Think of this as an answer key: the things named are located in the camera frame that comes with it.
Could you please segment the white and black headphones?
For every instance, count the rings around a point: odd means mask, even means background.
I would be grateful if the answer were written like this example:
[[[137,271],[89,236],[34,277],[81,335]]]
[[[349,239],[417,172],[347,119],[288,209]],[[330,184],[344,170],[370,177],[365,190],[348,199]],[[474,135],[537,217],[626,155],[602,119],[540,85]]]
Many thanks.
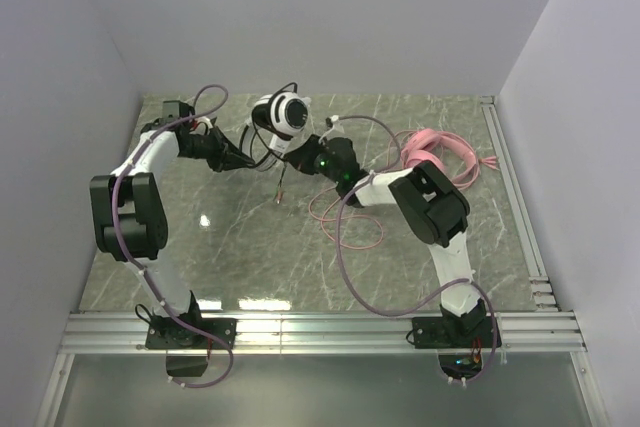
[[[292,140],[305,128],[310,105],[310,97],[301,97],[293,91],[264,95],[254,103],[241,133],[239,147],[244,155],[252,158],[253,142],[259,139],[258,129],[272,134],[267,152],[255,161],[258,171],[269,170],[287,152]]]

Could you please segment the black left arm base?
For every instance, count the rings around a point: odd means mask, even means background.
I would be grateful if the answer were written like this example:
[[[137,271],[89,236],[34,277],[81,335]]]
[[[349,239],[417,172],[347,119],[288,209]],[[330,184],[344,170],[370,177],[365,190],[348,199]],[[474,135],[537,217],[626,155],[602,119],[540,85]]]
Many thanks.
[[[225,351],[234,347],[237,320],[205,318],[195,300],[178,319],[198,329],[198,332],[176,323],[171,317],[153,314],[143,304],[137,304],[134,312],[148,327],[144,347],[166,353],[166,372],[173,379],[191,381],[201,378],[209,367],[213,350]]]

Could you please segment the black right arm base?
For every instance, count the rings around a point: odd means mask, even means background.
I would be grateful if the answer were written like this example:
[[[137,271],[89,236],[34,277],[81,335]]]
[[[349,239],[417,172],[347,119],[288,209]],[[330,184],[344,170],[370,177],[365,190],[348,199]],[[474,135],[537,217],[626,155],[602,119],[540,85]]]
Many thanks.
[[[438,351],[439,368],[449,383],[467,385],[489,365],[502,346],[490,316],[467,328],[457,317],[414,317],[405,340],[417,350]]]

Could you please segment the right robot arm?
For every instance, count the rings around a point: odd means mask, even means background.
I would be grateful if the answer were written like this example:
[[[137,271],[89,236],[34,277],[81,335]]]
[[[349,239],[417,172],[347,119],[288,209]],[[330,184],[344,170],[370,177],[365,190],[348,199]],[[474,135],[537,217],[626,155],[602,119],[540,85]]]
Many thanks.
[[[394,172],[367,172],[361,168],[350,139],[322,140],[316,135],[286,153],[284,161],[303,174],[322,175],[334,183],[340,197],[337,237],[341,236],[345,207],[397,207],[410,231],[429,248],[446,328],[469,335],[484,321],[487,302],[473,284],[467,250],[470,205],[433,162],[423,161]]]

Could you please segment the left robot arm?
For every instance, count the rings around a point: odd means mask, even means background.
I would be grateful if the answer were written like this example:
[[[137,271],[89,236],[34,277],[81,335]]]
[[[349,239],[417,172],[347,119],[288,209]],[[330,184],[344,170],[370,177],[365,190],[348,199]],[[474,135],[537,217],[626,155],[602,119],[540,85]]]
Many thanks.
[[[197,116],[189,103],[165,101],[161,116],[144,125],[124,163],[91,179],[94,232],[98,249],[126,265],[150,298],[145,320],[151,329],[202,334],[195,295],[162,253],[169,226],[158,179],[178,158],[204,161],[215,172],[255,165],[209,116]]]

